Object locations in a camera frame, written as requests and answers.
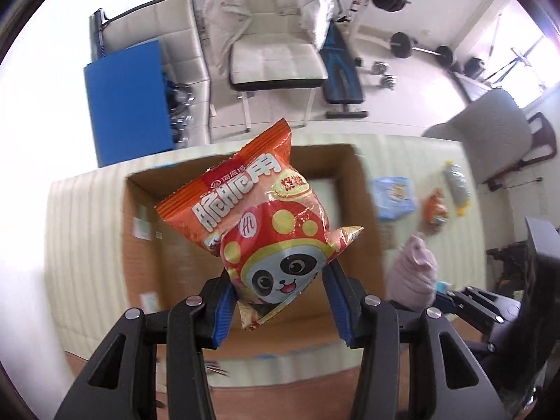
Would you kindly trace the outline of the pink plush cloth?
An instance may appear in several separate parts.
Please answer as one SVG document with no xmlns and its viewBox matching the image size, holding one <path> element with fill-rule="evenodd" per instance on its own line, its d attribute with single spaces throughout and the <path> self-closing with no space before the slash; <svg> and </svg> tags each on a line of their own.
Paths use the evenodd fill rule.
<svg viewBox="0 0 560 420">
<path fill-rule="evenodd" d="M 424 239 L 411 235 L 387 273 L 385 298 L 412 311 L 431 306 L 436 298 L 437 268 L 436 257 Z"/>
</svg>

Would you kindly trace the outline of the blue cartoon tissue pack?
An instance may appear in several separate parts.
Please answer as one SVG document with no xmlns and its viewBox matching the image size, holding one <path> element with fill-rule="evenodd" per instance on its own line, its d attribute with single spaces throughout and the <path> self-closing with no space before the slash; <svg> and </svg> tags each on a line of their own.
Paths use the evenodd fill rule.
<svg viewBox="0 0 560 420">
<path fill-rule="evenodd" d="M 370 182 L 369 192 L 381 221 L 398 220 L 417 210 L 413 183 L 408 177 L 374 178 Z"/>
</svg>

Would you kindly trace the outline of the orange panda snack bag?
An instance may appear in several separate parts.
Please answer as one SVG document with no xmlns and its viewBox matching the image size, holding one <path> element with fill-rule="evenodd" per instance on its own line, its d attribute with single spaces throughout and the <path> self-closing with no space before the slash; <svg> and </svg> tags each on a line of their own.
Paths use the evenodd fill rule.
<svg viewBox="0 0 560 420">
<path fill-rule="evenodd" d="M 291 150 L 281 119 L 156 205 L 167 225 L 221 259 L 245 329 L 286 308 L 363 230 L 331 228 Z"/>
</svg>

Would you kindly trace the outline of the light blue tissue packet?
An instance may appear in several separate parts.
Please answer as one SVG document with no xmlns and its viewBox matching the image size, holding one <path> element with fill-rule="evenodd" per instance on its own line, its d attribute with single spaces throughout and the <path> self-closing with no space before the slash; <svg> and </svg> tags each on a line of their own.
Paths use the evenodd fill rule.
<svg viewBox="0 0 560 420">
<path fill-rule="evenodd" d="M 441 294 L 446 294 L 452 289 L 452 285 L 449 282 L 437 281 L 436 291 Z"/>
</svg>

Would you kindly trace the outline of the small orange snack bag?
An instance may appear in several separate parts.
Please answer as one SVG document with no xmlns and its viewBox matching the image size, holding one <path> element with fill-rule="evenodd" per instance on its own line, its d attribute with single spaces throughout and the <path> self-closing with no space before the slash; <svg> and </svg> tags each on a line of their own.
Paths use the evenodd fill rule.
<svg viewBox="0 0 560 420">
<path fill-rule="evenodd" d="M 442 189 L 433 190 L 424 201 L 422 208 L 423 228 L 427 234 L 436 234 L 442 231 L 448 222 L 448 210 L 444 204 Z"/>
</svg>

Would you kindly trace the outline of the striped table cloth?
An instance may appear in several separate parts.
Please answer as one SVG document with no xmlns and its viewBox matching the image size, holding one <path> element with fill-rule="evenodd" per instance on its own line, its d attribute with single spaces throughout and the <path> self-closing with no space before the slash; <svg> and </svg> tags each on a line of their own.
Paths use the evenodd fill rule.
<svg viewBox="0 0 560 420">
<path fill-rule="evenodd" d="M 321 274 L 309 267 L 334 247 L 316 216 L 301 218 L 303 193 L 321 201 L 333 229 L 359 226 L 340 255 L 348 276 L 383 296 L 388 266 L 422 214 L 385 224 L 373 183 L 403 177 L 418 204 L 440 191 L 450 163 L 471 170 L 457 142 L 397 135 L 297 135 L 285 174 L 263 152 L 242 185 L 254 198 L 232 211 L 233 227 L 212 254 L 162 221 L 156 204 L 239 149 L 236 142 L 151 155 L 57 183 L 48 198 L 45 284 L 55 329 L 73 372 L 80 371 L 120 315 L 147 313 L 196 294 L 229 270 L 253 304 L 239 305 L 223 344 L 205 353 L 215 390 L 285 386 L 357 369 L 360 353 L 338 337 Z"/>
</svg>

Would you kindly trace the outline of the grey upholstered chair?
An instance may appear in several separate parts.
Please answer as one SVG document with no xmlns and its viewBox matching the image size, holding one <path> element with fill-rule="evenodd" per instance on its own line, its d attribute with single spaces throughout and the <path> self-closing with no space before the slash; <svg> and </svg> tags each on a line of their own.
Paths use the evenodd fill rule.
<svg viewBox="0 0 560 420">
<path fill-rule="evenodd" d="M 453 119 L 429 127 L 422 135 L 460 142 L 474 180 L 491 192 L 504 187 L 505 175 L 558 155 L 551 122 L 540 112 L 527 117 L 503 89 L 487 92 Z"/>
</svg>

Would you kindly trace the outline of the chrome dumbbell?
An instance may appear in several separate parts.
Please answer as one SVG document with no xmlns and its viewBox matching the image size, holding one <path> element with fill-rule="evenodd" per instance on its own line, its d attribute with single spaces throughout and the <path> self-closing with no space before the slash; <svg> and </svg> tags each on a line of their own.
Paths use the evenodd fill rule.
<svg viewBox="0 0 560 420">
<path fill-rule="evenodd" d="M 371 74 L 379 78 L 378 86 L 383 89 L 394 90 L 397 84 L 397 78 L 388 73 L 389 64 L 376 61 L 371 66 Z"/>
</svg>

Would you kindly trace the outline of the blue black weight bench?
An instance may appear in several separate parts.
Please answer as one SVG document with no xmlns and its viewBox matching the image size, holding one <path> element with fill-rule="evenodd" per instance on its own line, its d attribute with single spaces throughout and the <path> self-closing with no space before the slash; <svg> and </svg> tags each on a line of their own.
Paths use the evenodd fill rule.
<svg viewBox="0 0 560 420">
<path fill-rule="evenodd" d="M 358 75 L 356 60 L 351 56 L 340 28 L 331 21 L 320 56 L 328 77 L 322 85 L 324 100 L 341 105 L 339 110 L 325 112 L 327 119 L 365 119 L 368 111 L 351 110 L 351 104 L 364 101 L 364 92 Z"/>
</svg>

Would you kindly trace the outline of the black barbell on floor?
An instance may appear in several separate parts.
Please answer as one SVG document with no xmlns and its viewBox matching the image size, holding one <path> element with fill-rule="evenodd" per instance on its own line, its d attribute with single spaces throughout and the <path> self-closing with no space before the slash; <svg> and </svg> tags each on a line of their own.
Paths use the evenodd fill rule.
<svg viewBox="0 0 560 420">
<path fill-rule="evenodd" d="M 394 33 L 389 40 L 390 51 L 394 57 L 410 58 L 415 52 L 425 53 L 436 57 L 436 62 L 445 69 L 450 69 L 455 63 L 454 51 L 446 45 L 439 45 L 436 49 L 419 47 L 418 43 L 404 32 Z"/>
</svg>

